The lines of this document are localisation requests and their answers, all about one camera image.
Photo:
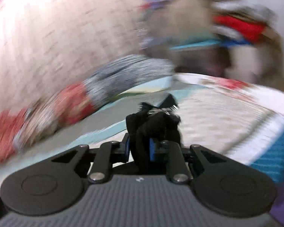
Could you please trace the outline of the floral beige curtain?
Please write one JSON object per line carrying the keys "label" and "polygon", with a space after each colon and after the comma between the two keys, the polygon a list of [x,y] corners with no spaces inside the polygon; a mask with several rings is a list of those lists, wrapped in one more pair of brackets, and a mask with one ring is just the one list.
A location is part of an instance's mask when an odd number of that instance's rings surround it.
{"label": "floral beige curtain", "polygon": [[137,53],[144,3],[0,0],[0,112],[17,112]]}

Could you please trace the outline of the pile of colourful clothes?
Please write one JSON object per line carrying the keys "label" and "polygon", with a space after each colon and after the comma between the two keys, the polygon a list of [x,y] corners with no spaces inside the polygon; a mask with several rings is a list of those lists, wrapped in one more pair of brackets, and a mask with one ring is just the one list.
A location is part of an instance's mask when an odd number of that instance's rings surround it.
{"label": "pile of colourful clothes", "polygon": [[213,2],[213,31],[239,44],[258,43],[275,18],[268,7],[245,1]]}

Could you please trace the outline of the red and blue patchwork quilt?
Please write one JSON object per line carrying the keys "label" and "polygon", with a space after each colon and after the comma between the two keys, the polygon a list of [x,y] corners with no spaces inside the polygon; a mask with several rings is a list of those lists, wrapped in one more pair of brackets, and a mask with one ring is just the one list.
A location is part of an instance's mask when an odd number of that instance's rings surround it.
{"label": "red and blue patchwork quilt", "polygon": [[71,84],[49,98],[41,98],[18,112],[0,113],[0,163],[31,147],[57,130],[71,126],[131,89],[171,76],[167,59],[131,54],[99,68],[82,82]]}

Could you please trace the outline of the black pants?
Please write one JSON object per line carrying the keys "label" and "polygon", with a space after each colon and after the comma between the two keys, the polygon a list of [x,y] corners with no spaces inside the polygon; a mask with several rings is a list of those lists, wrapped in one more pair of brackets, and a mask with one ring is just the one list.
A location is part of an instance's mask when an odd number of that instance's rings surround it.
{"label": "black pants", "polygon": [[136,162],[154,161],[156,145],[163,141],[181,145],[180,117],[175,114],[177,101],[168,94],[157,107],[142,102],[139,111],[126,117],[129,149]]}

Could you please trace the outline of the patterned bed sheet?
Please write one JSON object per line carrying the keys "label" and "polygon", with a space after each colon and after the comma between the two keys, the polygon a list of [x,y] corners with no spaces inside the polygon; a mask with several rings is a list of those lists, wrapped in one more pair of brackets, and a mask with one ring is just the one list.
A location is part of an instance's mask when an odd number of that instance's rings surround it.
{"label": "patterned bed sheet", "polygon": [[77,145],[96,148],[110,138],[120,139],[127,115],[142,101],[159,104],[168,93],[179,104],[175,113],[183,145],[202,145],[284,182],[284,115],[200,85],[177,80],[172,88],[171,78],[165,77],[123,92],[117,101],[11,157],[0,165],[0,185],[16,170]]}

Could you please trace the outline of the white floral blanket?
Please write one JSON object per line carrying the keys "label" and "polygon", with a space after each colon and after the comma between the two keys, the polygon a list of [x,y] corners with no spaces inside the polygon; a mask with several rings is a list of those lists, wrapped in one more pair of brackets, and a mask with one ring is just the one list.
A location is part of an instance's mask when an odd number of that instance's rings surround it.
{"label": "white floral blanket", "polygon": [[180,82],[200,85],[284,115],[284,92],[274,88],[195,73],[176,73]]}

